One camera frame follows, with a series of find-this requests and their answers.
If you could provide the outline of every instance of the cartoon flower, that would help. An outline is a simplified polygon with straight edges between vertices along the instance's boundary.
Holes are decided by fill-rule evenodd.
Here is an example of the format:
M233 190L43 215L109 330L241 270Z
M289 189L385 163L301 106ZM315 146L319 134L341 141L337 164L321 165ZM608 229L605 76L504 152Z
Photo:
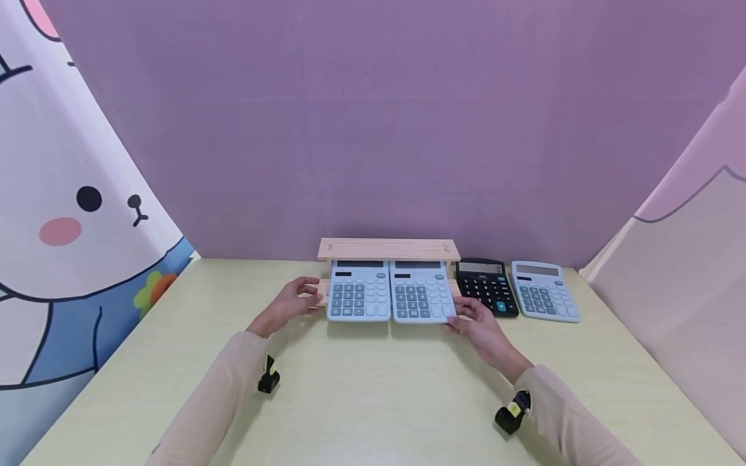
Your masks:
M134 299L135 307L140 310L140 320L175 281L176 274L168 274L164 277L159 271L153 271L148 275L145 287L137 292Z

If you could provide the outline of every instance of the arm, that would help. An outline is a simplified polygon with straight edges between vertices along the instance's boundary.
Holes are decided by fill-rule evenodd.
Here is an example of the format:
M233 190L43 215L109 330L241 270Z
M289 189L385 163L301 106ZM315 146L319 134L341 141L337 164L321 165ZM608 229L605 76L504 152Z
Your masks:
M455 297L460 317L449 330L466 337L479 356L513 384L531 393L528 418L575 466L632 466L642 463L544 366L534 367L508 341L492 313L478 300Z
M310 313L322 299L300 277L282 292L245 332L228 340L202 381L181 407L145 466L207 466L246 398L257 390L267 360L267 338L296 315ZM299 297L307 293L310 296Z

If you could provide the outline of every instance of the black clip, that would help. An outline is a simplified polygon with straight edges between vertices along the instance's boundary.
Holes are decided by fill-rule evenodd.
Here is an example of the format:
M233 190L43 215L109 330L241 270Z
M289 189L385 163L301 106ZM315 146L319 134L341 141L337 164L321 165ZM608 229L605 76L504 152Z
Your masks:
M259 379L257 389L263 393L272 393L272 390L280 383L280 373L275 370L275 360L267 355L267 372Z
M495 414L495 422L508 435L512 435L521 426L523 417L531 411L531 394L521 390L515 394L508 406L503 406Z

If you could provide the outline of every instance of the calculator display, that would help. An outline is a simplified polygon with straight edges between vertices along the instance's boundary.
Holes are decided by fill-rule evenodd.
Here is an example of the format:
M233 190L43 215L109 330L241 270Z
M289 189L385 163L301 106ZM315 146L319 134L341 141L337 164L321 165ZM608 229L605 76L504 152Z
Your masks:
M560 275L560 271L555 268L533 267L532 265L517 265L515 269L519 272L523 272L524 274L554 275L555 277L558 277Z
M502 274L503 266L500 264L477 264L474 262L461 262L459 264L461 272L476 272L478 274Z
M338 260L337 267L383 267L382 260Z
M396 268L440 268L440 262L396 261Z

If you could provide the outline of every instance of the beige sleeve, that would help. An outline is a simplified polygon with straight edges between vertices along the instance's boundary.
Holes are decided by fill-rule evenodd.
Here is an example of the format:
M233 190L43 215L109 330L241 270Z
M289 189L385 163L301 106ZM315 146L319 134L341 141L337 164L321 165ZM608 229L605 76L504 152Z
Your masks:
M531 394L528 418L572 465L642 465L546 367L525 371L513 388L528 390Z
M246 397L257 390L267 340L238 332L215 359L145 466L207 466Z

